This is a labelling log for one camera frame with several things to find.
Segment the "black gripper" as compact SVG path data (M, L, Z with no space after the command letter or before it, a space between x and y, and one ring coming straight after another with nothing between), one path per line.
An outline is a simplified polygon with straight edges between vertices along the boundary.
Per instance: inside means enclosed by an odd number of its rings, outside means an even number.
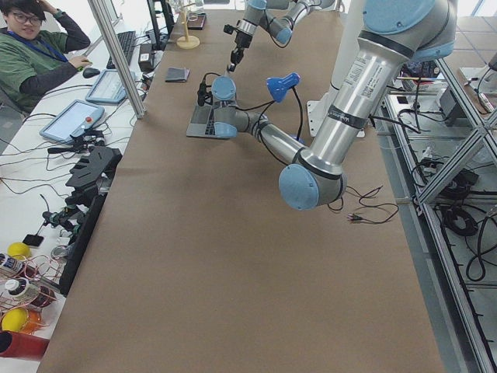
M228 66L226 68L227 73L232 73L235 71L237 66L241 63L244 53L245 53L245 48L249 48L251 42L252 42L252 34L246 33L244 30L242 30L238 26L232 26L229 24L225 24L223 31L226 34L232 35L233 33L236 34L235 36L235 44L236 48L231 52L230 54L230 61L228 63Z
M210 86L207 84L207 76L211 75L211 72L207 72L200 84L199 88L197 90L197 105L198 106L204 106L206 103L211 105L212 104L212 93L208 90Z

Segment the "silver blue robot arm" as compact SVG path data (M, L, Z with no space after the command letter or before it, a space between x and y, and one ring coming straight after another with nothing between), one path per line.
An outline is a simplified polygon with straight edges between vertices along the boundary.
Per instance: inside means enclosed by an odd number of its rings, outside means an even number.
M432 61L454 48L455 1L367 1L361 9L358 51L310 146L257 112L240 110L230 75L215 78L211 112L218 138L247 132L285 160L280 195L303 211L330 204L346 191L342 163L387 85L409 61Z
M285 48L295 26L304 17L334 6L335 1L246 1L243 17L234 26L224 25L226 34L235 34L235 47L230 54L227 73L234 72L241 63L256 30L265 30L278 47Z

